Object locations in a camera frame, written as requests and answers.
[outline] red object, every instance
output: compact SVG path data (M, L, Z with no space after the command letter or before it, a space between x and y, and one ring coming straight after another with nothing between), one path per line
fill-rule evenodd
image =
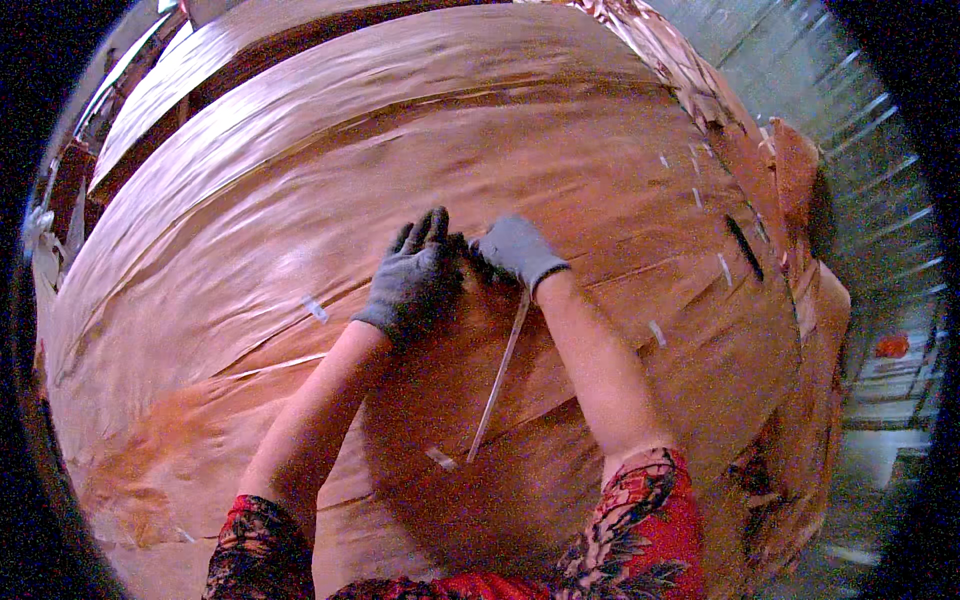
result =
M876 343L876 358L903 358L909 349L905 335L888 335Z

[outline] right hand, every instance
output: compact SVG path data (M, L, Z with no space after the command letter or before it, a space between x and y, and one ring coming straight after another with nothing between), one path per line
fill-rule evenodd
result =
M517 215L497 219L487 235L470 243L470 254L496 273L518 280L531 298L545 277L570 268L554 254L534 224Z

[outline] hand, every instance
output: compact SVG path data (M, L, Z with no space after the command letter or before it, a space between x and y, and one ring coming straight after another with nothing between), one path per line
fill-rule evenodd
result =
M367 306L353 315L390 338L394 348L405 348L426 333L461 290L457 245L463 234L447 236L446 208L427 211L414 225L400 228L373 275Z
M516 215L497 219L487 235L470 243L470 255L495 273L518 280L531 298L545 277L570 268L550 250L534 224Z

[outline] person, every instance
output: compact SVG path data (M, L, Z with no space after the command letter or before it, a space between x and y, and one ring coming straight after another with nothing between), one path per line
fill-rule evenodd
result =
M458 254L519 281L540 307L604 455L602 493L551 581L467 573L352 583L331 598L700 598L700 523L683 455L650 401L636 353L578 287L569 263L518 216L467 245L443 207L403 227L323 362L289 398L240 481L203 598L313 598L317 493L365 393L452 310Z

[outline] forearm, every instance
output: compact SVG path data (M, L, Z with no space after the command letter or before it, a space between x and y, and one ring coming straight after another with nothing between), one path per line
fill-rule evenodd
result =
M240 494L264 497L289 511L311 545L317 492L360 403L383 373L389 350L379 329L350 323L280 411L240 481Z
M586 299L574 274L544 279L536 301L604 455L623 459L638 449L673 445L651 403L643 364Z

